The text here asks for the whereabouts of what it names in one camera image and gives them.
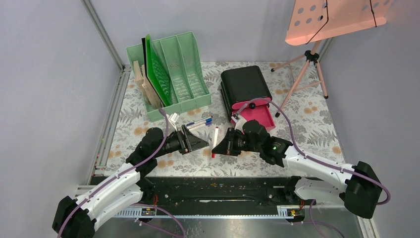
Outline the white AVE notebook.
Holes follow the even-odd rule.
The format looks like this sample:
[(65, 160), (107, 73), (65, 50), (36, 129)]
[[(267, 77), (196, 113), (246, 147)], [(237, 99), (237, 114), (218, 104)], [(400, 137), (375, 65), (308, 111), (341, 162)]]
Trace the white AVE notebook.
[(146, 77), (150, 82), (154, 92), (157, 94), (161, 104), (164, 106), (165, 104), (165, 95), (161, 88), (160, 82), (156, 77), (154, 70), (153, 70), (153, 62), (152, 62), (152, 54), (151, 54), (151, 38), (150, 35), (146, 35), (142, 38), (142, 47), (143, 47), (143, 55), (144, 55), (144, 65), (146, 71)]

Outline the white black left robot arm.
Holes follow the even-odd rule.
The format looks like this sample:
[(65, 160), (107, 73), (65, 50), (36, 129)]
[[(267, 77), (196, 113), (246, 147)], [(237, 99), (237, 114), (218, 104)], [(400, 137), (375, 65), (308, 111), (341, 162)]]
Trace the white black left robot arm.
[(170, 121), (165, 117), (166, 130), (149, 128), (126, 162), (94, 188), (72, 199), (63, 198), (57, 207), (52, 229), (59, 238), (91, 238), (107, 220), (124, 208), (156, 200), (155, 186), (145, 176), (157, 166), (157, 157), (178, 151), (180, 154), (202, 149), (208, 142), (181, 130), (169, 132)]

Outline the green 104-storey treehouse book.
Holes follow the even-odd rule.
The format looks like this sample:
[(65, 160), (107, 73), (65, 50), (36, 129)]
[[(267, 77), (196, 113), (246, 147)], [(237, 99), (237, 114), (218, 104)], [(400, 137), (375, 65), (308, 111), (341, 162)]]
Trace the green 104-storey treehouse book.
[(142, 70), (141, 70), (140, 64), (139, 64), (139, 62), (137, 60), (136, 61), (133, 61), (133, 70), (134, 70), (134, 74), (135, 74), (135, 83), (140, 88), (141, 93), (142, 93), (144, 99), (146, 100), (146, 102), (147, 103), (150, 103), (150, 100), (149, 100), (149, 97), (147, 95), (147, 92), (146, 92), (146, 90), (145, 90), (145, 88), (143, 86), (143, 84), (144, 84), (144, 77), (143, 77), (143, 74), (142, 74)]

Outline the red capped marker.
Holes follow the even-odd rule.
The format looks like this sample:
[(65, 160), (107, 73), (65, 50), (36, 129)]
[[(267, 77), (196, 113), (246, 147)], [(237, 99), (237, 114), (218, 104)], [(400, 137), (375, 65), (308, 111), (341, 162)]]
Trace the red capped marker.
[(211, 158), (215, 158), (215, 153), (213, 152), (213, 149), (217, 146), (217, 140), (218, 140), (218, 132), (219, 132), (219, 127), (216, 126), (215, 130), (214, 130), (214, 135), (213, 135), (213, 144), (212, 144), (212, 148), (211, 148)]

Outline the purple 52-storey treehouse book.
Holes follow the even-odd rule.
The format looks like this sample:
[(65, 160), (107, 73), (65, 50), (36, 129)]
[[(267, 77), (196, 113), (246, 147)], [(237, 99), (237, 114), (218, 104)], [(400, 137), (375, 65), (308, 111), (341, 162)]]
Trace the purple 52-storey treehouse book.
[(142, 83), (142, 87), (145, 90), (149, 103), (154, 109), (162, 108), (163, 103), (160, 97), (158, 96), (157, 92), (153, 88), (152, 84), (150, 83), (149, 79), (146, 76), (146, 67), (144, 64), (142, 65), (142, 73), (143, 73), (143, 79), (144, 79)]

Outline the white marker pen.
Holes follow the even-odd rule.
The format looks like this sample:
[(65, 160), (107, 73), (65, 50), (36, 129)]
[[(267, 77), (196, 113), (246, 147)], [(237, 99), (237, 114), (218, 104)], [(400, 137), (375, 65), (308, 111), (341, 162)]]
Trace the white marker pen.
[(202, 124), (197, 124), (197, 125), (194, 125), (194, 126), (192, 126), (192, 127), (188, 127), (188, 129), (189, 130), (196, 130), (196, 129), (199, 129), (199, 128), (202, 128), (202, 127), (205, 127), (205, 126), (208, 126), (208, 125), (211, 125), (211, 121), (209, 121), (209, 122), (205, 122), (205, 123), (202, 123)]

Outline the green transparent plastic folder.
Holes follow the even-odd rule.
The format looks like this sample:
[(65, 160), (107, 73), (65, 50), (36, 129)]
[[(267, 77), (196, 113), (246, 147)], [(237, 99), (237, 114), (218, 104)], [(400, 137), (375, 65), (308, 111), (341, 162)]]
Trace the green transparent plastic folder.
[(171, 89), (170, 89), (170, 77), (167, 74), (166, 70), (163, 67), (163, 64), (160, 60), (160, 57), (157, 55), (153, 43), (151, 40), (151, 54), (152, 54), (152, 62), (153, 62), (153, 70), (154, 73), (160, 82), (161, 88), (163, 90), (163, 93), (165, 95), (165, 105), (164, 107), (171, 106), (172, 100), (171, 100)]

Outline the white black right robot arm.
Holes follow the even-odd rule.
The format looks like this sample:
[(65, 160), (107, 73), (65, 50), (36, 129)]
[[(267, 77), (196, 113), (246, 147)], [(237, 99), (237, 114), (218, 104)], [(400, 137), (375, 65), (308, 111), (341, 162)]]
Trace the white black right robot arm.
[(366, 219), (371, 219), (381, 204), (380, 195), (385, 189), (368, 163), (335, 163), (305, 154), (292, 142), (271, 136), (256, 120), (244, 123), (241, 129), (229, 128), (212, 149), (214, 154), (229, 156), (238, 156), (243, 151), (256, 152), (268, 164), (300, 170), (316, 178), (292, 177), (284, 190), (284, 198), (290, 204), (301, 200), (342, 204)]

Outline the black pink drawer unit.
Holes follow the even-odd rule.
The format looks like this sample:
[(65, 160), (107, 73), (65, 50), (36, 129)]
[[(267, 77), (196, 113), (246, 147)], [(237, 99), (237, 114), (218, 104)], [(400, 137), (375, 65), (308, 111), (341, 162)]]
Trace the black pink drawer unit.
[(227, 121), (246, 102), (254, 98), (263, 98), (247, 105), (240, 113), (246, 120), (257, 120), (267, 131), (275, 129), (275, 123), (269, 110), (272, 95), (257, 65), (228, 69), (221, 73), (221, 95), (227, 115)]

